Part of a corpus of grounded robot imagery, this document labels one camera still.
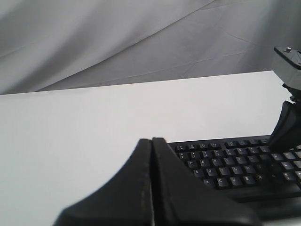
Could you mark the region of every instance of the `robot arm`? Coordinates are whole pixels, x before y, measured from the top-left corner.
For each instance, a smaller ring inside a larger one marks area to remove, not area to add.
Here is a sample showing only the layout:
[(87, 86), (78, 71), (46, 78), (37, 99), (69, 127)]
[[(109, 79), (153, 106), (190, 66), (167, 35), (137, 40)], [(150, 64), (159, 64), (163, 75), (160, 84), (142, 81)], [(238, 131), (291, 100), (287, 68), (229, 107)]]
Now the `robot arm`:
[(292, 94), (285, 101), (279, 121), (270, 137), (269, 147), (274, 152), (287, 151), (301, 144), (301, 51), (275, 47), (272, 69)]

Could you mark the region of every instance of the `table surface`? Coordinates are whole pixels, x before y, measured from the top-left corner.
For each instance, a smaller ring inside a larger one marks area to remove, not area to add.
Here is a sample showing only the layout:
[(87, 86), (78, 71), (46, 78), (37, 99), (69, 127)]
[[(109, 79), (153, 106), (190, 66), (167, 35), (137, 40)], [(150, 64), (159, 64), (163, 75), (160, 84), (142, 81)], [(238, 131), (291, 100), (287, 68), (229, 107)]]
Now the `table surface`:
[(106, 183), (142, 137), (271, 134), (290, 96), (281, 85), (259, 72), (0, 96), (1, 225), (53, 224)]

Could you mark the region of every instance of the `white table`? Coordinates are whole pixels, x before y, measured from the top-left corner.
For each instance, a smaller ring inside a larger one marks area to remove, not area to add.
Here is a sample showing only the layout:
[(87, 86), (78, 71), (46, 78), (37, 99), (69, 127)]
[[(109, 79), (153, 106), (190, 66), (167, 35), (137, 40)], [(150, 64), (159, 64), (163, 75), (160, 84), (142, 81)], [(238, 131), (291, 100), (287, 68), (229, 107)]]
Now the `white table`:
[(0, 96), (0, 224), (51, 225), (139, 138), (270, 134), (290, 96), (281, 85), (260, 72)]

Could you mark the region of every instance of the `fabric backdrop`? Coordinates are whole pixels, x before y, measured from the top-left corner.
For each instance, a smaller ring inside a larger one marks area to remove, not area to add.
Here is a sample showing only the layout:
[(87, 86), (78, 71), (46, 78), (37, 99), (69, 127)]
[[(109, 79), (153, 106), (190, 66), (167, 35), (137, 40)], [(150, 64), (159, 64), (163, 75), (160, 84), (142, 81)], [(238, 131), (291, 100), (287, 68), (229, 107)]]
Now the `fabric backdrop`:
[(271, 69), (301, 0), (2, 0), (0, 94)]

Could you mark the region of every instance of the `keyboard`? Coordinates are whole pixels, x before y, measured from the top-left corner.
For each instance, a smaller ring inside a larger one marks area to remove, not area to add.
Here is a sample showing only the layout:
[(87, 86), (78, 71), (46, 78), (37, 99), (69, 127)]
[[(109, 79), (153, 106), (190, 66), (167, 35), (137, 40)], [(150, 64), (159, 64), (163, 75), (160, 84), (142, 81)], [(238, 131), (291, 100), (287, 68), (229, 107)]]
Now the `keyboard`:
[(270, 136), (169, 143), (211, 189), (254, 208), (261, 219), (301, 216), (301, 146), (281, 153)]

